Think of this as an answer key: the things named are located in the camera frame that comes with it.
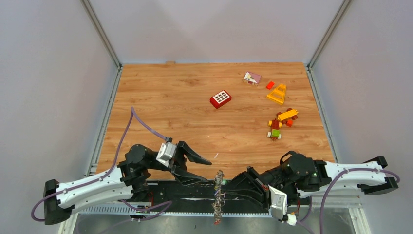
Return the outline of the large grey toothed keyring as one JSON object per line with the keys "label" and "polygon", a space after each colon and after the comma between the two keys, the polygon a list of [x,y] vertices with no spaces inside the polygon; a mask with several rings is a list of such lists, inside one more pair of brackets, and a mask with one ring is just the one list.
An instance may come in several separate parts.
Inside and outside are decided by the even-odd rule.
{"label": "large grey toothed keyring", "polygon": [[214,225],[219,225],[222,220],[223,210],[222,207],[225,204],[225,193],[222,192],[222,186],[224,181],[224,172],[219,170],[214,177],[214,202],[212,203],[213,207],[213,217]]}

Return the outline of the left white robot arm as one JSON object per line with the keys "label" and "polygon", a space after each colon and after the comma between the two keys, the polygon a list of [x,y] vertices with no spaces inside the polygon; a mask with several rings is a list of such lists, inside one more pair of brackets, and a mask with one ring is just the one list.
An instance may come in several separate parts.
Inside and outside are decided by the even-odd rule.
{"label": "left white robot arm", "polygon": [[188,172],[187,161],[212,164],[184,141],[163,143],[158,151],[135,144],[125,154],[125,160],[112,169],[73,182],[49,180],[44,187],[44,224],[58,224],[93,205],[131,198],[146,200],[150,169],[168,171],[184,186],[206,182],[206,178]]}

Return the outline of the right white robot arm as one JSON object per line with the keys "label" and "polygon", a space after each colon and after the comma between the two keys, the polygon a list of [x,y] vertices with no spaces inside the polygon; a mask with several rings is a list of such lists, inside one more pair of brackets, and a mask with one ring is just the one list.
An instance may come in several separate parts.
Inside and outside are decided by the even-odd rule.
{"label": "right white robot arm", "polygon": [[285,215],[289,205],[302,204],[313,195],[332,191],[360,190],[365,195],[381,195],[398,188],[400,177],[386,171],[385,157],[361,164],[339,164],[314,160],[289,151],[279,166],[259,174],[253,167],[238,174],[222,187],[225,195],[247,199],[270,210],[273,216]]}

